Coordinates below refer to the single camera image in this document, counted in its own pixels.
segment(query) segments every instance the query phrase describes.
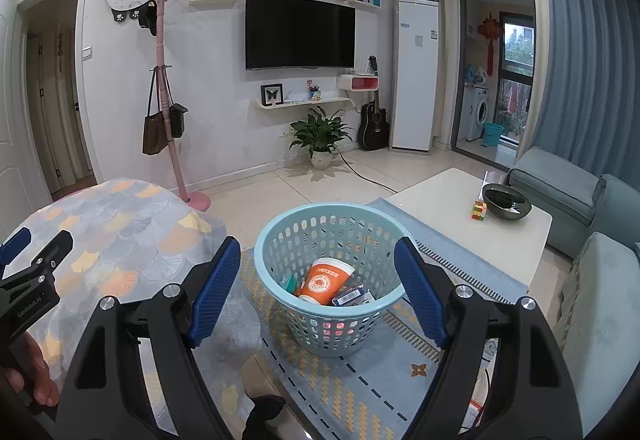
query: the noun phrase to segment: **black guitar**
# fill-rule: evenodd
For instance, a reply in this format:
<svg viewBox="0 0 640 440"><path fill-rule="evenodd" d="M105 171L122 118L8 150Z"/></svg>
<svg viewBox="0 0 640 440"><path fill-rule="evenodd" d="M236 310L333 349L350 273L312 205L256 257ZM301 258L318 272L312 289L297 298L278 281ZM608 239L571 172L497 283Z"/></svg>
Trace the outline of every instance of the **black guitar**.
<svg viewBox="0 0 640 440"><path fill-rule="evenodd" d="M369 57L369 63L374 73L378 74L378 62L375 55ZM378 91L373 102L368 102L360 112L360 127L358 128L358 144L362 149L373 151L389 145L389 123L386 121L386 110L380 108Z"/></svg>

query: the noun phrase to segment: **rubik's cube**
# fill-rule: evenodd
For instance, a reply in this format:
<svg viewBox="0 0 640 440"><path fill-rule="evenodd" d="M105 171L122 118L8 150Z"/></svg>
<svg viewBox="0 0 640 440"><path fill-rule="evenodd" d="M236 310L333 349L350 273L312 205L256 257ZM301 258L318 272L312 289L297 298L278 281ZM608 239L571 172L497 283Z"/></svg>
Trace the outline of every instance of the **rubik's cube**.
<svg viewBox="0 0 640 440"><path fill-rule="evenodd" d="M471 211L471 217L474 220L484 220L484 217L486 216L486 203L485 202L481 202L480 200L476 200L474 202L474 210Z"/></svg>

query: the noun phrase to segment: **picture frame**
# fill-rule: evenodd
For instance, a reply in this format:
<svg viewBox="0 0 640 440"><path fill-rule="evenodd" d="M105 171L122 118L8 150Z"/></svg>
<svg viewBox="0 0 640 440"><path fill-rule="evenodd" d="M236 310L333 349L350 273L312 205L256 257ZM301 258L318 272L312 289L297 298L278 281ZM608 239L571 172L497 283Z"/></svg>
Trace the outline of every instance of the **picture frame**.
<svg viewBox="0 0 640 440"><path fill-rule="evenodd" d="M284 104L282 98L282 83L278 84L262 84L260 86L263 106L275 106L276 104Z"/></svg>

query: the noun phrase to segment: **human hand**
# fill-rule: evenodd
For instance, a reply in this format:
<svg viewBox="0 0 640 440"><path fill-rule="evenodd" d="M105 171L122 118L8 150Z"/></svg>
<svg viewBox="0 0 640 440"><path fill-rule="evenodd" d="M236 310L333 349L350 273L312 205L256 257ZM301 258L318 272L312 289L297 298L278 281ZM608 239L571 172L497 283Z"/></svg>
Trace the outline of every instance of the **human hand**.
<svg viewBox="0 0 640 440"><path fill-rule="evenodd" d="M56 383L51 380L49 367L42 357L42 350L28 332L24 333L24 339L34 370L33 398L41 406L56 406L60 395ZM16 392L24 388L24 379L16 370L2 369L6 380Z"/></svg>

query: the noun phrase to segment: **television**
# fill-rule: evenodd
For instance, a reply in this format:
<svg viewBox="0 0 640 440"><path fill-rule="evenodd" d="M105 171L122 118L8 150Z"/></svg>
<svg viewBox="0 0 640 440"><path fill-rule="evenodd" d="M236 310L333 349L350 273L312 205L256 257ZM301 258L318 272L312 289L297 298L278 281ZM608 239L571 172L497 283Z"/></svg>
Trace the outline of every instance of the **television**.
<svg viewBox="0 0 640 440"><path fill-rule="evenodd" d="M355 9L315 0L246 0L244 58L260 68L353 68Z"/></svg>

